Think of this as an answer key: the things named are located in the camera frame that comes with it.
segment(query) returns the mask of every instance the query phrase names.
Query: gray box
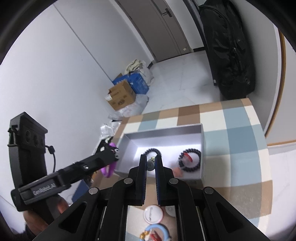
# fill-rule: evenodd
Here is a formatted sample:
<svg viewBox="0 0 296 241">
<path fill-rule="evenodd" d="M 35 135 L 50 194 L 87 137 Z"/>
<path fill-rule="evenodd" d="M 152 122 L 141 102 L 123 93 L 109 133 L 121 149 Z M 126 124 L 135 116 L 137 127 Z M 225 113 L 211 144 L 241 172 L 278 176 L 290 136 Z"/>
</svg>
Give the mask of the gray box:
<svg viewBox="0 0 296 241">
<path fill-rule="evenodd" d="M 140 156 L 149 148 L 156 148 L 162 154 L 164 167 L 171 169 L 178 167 L 178 157 L 182 151 L 195 148 L 201 151 L 200 169 L 195 172 L 184 172 L 179 178 L 186 181 L 190 186 L 202 188 L 203 159 L 205 154 L 205 141 L 202 124 L 177 126 L 166 129 L 154 129 L 124 134 L 118 143 L 120 159 L 116 165 L 115 173 L 121 177 L 127 177 L 131 168 L 139 165 Z M 147 159 L 155 156 L 148 154 Z M 195 166 L 199 157 L 192 153 L 191 166 Z M 148 177 L 154 177 L 155 171 L 147 171 Z"/>
</svg>

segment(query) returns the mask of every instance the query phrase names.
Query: door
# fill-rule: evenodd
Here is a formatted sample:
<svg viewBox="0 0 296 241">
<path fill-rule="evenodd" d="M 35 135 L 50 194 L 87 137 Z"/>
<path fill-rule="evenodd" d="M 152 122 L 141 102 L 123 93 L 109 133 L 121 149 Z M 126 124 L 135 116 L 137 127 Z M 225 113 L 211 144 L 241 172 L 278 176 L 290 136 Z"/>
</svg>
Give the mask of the door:
<svg viewBox="0 0 296 241">
<path fill-rule="evenodd" d="M 175 16 L 164 0 L 117 0 L 157 62 L 190 53 Z"/>
</svg>

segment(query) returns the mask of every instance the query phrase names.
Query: zipper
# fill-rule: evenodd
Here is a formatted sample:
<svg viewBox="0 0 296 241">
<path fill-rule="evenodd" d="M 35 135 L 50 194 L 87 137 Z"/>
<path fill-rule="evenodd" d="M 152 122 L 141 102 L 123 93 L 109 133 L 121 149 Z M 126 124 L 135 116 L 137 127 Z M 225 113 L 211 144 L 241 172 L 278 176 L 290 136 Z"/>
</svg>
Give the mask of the zipper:
<svg viewBox="0 0 296 241">
<path fill-rule="evenodd" d="M 232 49 L 234 51 L 234 58 L 235 58 L 235 60 L 237 62 L 237 66 L 238 66 L 238 69 L 239 69 L 240 73 L 242 73 L 241 61 L 239 60 L 239 57 L 238 57 L 238 54 L 237 54 L 237 43 L 233 38 L 232 29 L 230 27 L 230 23 L 229 23 L 228 19 L 220 11 L 218 11 L 214 7 L 211 7 L 211 6 L 208 6 L 208 5 L 201 5 L 200 8 L 208 8 L 208 9 L 214 10 L 219 16 L 221 16 L 225 20 L 226 24 L 228 24 L 228 27 L 230 29 L 230 35 L 231 35 L 231 38 L 232 38 L 232 42 L 235 45 L 235 47 L 233 47 L 233 49 Z"/>
</svg>

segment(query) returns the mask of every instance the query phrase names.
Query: plastic bag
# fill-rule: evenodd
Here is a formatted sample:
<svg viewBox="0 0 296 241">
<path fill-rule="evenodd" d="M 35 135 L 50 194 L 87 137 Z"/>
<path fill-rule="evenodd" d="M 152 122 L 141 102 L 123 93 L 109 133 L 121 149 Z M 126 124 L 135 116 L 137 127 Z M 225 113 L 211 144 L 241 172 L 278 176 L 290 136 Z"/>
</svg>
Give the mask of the plastic bag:
<svg viewBox="0 0 296 241">
<path fill-rule="evenodd" d="M 151 85 L 151 80 L 154 78 L 152 72 L 150 71 L 150 69 L 148 69 L 146 67 L 146 63 L 145 61 L 141 61 L 141 65 L 139 65 L 136 70 L 134 71 L 134 73 L 139 73 L 142 75 L 144 81 L 146 82 L 146 84 L 148 86 Z"/>
<path fill-rule="evenodd" d="M 111 122 L 109 124 L 103 124 L 100 128 L 101 129 L 100 139 L 102 140 L 102 139 L 106 139 L 108 137 L 114 136 L 120 124 L 121 122 L 119 121 Z"/>
<path fill-rule="evenodd" d="M 124 117 L 131 117 L 134 115 L 142 114 L 148 102 L 147 95 L 136 95 L 136 100 L 134 103 L 123 107 L 120 110 L 114 111 L 109 114 L 108 118 L 115 121 L 121 121 Z"/>
<path fill-rule="evenodd" d="M 151 80 L 154 78 L 152 72 L 146 67 L 145 61 L 135 59 L 125 69 L 124 74 L 139 73 L 148 86 L 151 85 Z"/>
</svg>

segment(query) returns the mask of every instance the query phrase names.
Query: hand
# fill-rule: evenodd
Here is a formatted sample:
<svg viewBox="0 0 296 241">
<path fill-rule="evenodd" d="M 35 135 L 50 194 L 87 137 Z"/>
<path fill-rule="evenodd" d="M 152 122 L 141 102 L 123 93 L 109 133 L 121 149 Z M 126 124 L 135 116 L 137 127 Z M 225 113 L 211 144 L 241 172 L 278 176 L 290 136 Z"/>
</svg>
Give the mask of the hand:
<svg viewBox="0 0 296 241">
<path fill-rule="evenodd" d="M 65 199 L 61 197 L 61 200 L 57 204 L 58 211 L 63 213 L 69 207 Z M 48 224 L 34 211 L 27 210 L 24 211 L 24 219 L 27 223 L 28 228 L 36 236 L 47 228 Z"/>
</svg>

